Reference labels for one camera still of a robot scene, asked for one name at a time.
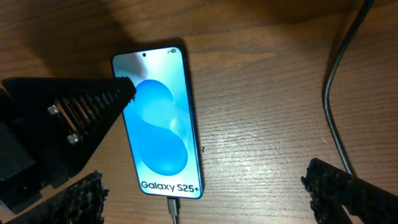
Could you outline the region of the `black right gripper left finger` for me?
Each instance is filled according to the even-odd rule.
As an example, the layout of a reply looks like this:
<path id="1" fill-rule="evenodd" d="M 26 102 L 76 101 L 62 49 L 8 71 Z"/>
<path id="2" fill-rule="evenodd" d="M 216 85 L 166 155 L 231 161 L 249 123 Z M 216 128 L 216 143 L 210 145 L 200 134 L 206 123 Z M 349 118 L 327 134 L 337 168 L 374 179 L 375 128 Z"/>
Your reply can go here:
<path id="1" fill-rule="evenodd" d="M 103 224 L 108 193 L 94 171 L 6 224 Z"/>

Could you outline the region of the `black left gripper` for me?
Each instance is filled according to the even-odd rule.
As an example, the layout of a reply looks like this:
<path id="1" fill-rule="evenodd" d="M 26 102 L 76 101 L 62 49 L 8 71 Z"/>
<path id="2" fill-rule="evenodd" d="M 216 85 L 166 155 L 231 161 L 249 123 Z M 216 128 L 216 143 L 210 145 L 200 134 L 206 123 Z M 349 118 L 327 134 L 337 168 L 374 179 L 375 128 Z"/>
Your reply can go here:
<path id="1" fill-rule="evenodd" d="M 14 214 L 76 176 L 136 94 L 126 77 L 1 84 L 1 206 Z"/>

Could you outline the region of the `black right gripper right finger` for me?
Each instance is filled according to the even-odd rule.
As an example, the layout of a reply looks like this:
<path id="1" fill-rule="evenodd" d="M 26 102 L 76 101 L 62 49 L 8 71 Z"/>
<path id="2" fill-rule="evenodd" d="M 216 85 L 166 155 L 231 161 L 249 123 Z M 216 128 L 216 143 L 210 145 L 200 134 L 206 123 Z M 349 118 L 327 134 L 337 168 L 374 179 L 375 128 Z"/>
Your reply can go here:
<path id="1" fill-rule="evenodd" d="M 313 158 L 301 178 L 317 223 L 397 223 L 397 196 Z"/>

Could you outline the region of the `blue Galaxy smartphone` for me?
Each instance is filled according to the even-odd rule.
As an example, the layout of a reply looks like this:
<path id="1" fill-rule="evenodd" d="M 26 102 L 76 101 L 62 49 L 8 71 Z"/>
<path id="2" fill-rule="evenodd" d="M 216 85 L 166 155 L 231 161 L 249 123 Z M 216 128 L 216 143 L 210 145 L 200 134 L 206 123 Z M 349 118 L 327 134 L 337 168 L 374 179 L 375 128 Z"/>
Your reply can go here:
<path id="1" fill-rule="evenodd" d="M 185 49 L 168 46 L 117 54 L 111 65 L 116 78 L 129 78 L 136 89 L 123 119 L 140 190 L 201 198 L 200 147 Z"/>

